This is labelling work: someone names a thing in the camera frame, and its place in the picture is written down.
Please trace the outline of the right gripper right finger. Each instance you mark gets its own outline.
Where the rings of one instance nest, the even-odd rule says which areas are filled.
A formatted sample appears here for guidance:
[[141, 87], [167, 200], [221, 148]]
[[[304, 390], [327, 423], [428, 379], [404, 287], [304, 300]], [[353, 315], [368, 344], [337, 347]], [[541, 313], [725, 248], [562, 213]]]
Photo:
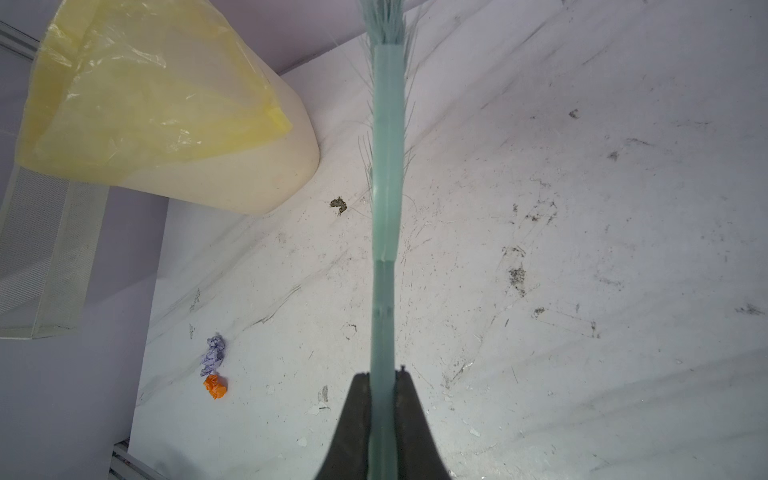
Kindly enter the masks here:
[[450, 479], [431, 434], [415, 384], [404, 367], [395, 376], [394, 425], [398, 479]]

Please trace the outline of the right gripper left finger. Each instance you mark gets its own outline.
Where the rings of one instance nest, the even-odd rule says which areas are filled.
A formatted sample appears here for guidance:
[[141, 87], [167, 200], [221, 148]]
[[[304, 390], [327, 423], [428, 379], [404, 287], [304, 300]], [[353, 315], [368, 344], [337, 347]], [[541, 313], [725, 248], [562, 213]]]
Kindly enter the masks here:
[[370, 374], [356, 374], [316, 480], [365, 480], [371, 432]]

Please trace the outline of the green hand brush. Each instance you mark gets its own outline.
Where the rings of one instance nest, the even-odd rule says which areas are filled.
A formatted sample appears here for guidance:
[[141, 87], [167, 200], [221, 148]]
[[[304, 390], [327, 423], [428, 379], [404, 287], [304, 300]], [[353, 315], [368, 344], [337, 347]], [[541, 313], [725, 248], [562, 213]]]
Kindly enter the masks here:
[[372, 80], [371, 431], [369, 479], [395, 479], [395, 262], [405, 173], [406, 79], [411, 34], [402, 1], [360, 3]]

